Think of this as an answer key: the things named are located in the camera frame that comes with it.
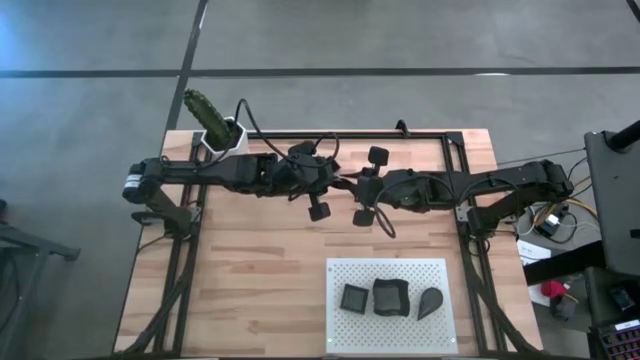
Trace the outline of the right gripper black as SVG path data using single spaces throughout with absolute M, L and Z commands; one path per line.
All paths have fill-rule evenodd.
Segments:
M 355 193 L 355 200 L 362 208 L 356 210 L 352 223 L 358 227 L 368 227 L 377 220 L 382 228 L 392 228 L 386 214 L 379 209 L 378 202 L 382 200 L 383 190 L 400 179 L 398 170 L 387 171 L 380 175 L 380 169 L 388 164 L 389 151 L 385 148 L 372 146 L 368 153 L 371 168 L 363 168 L 360 173 L 345 174 L 345 178 L 357 180 L 356 185 L 347 186 L 351 193 Z

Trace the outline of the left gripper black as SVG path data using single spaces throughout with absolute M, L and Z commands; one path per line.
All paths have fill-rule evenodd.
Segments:
M 279 160 L 273 170 L 273 191 L 278 196 L 288 196 L 289 201 L 307 194 L 311 206 L 308 208 L 310 219 L 320 221 L 331 215 L 329 205 L 320 202 L 319 197 L 326 194 L 332 184 L 337 189 L 348 189 L 349 182 L 335 180 L 347 178 L 342 171 L 336 171 L 333 161 L 316 155 L 316 144 L 303 141 L 288 149 L 288 159 Z

